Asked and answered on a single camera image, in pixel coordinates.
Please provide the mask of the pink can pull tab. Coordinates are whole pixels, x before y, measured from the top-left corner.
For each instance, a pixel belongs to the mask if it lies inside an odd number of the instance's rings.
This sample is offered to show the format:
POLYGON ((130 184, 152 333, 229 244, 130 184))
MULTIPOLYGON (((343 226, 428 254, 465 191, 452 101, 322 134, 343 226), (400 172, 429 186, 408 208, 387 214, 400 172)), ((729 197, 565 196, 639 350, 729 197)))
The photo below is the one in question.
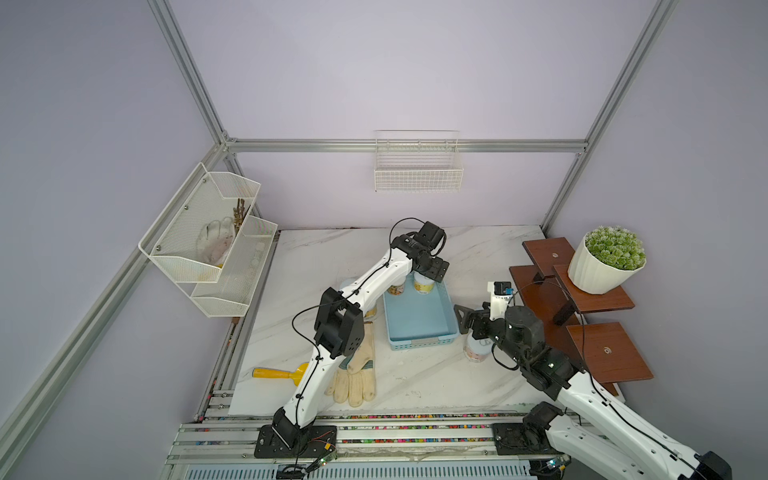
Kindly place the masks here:
POLYGON ((492 340, 488 338, 478 340, 468 335, 465 339, 464 354, 469 361, 480 363, 491 355, 492 347, 492 340))

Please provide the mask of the orange can pull tab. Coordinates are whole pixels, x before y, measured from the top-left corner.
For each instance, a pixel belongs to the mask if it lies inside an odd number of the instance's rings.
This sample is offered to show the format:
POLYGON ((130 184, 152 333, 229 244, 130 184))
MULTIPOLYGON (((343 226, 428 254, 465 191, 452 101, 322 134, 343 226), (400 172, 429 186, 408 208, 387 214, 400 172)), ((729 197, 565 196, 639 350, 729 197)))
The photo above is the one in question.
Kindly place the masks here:
POLYGON ((377 315, 377 305, 374 304, 371 309, 365 311, 364 320, 366 322, 372 321, 376 315, 377 315))

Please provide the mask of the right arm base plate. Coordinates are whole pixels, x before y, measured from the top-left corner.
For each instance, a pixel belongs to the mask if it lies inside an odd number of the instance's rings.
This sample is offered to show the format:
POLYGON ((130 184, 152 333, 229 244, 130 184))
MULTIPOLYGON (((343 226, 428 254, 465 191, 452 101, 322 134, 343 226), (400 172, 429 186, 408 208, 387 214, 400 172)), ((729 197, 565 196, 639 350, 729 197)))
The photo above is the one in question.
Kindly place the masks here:
POLYGON ((512 455, 554 455, 546 431, 525 423, 494 423, 491 425, 496 453, 512 455))

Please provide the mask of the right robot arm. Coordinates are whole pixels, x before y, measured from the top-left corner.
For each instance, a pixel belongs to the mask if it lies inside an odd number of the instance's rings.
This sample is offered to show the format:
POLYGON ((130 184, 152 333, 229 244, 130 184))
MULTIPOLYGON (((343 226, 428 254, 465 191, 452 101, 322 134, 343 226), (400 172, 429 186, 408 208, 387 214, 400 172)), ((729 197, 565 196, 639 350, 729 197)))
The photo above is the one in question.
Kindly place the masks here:
POLYGON ((490 303, 455 306, 459 329, 491 340, 529 385, 548 401, 523 420, 522 433, 588 466, 606 479, 730 479, 730 464, 713 451, 698 453, 611 398, 591 374, 550 346, 542 321, 525 306, 495 315, 490 303))

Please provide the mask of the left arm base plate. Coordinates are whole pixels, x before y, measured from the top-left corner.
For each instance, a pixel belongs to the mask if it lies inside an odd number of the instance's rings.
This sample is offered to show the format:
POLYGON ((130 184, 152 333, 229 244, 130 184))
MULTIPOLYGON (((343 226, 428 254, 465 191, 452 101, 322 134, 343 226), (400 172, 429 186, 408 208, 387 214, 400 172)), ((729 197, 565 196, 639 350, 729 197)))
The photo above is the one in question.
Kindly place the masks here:
POLYGON ((336 426, 311 425, 292 440, 283 440, 272 425, 262 426, 254 447, 256 459, 315 459, 335 448, 336 426))

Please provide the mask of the yellow can pull tab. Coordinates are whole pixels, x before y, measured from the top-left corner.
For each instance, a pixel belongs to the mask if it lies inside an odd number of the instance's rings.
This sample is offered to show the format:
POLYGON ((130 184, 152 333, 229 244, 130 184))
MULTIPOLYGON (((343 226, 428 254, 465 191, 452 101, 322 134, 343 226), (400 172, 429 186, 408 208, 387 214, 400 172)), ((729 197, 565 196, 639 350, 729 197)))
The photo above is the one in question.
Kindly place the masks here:
POLYGON ((414 289, 420 294, 429 294, 435 286, 435 281, 425 275, 415 272, 413 274, 414 289))

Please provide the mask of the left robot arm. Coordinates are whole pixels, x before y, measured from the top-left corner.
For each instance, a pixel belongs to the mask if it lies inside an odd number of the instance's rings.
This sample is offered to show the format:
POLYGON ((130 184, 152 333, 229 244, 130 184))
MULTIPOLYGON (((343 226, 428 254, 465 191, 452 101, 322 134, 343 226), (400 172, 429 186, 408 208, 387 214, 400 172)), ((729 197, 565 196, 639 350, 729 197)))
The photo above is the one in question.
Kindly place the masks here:
POLYGON ((304 310, 316 313, 314 336, 304 338, 312 345, 312 356, 295 393, 275 412, 273 430, 287 438, 309 428, 338 365, 363 345, 364 313, 413 272, 442 281, 449 268, 439 257, 446 240, 445 230, 429 221, 422 221, 417 231, 392 234, 387 251, 373 267, 343 289, 326 289, 317 305, 304 310))

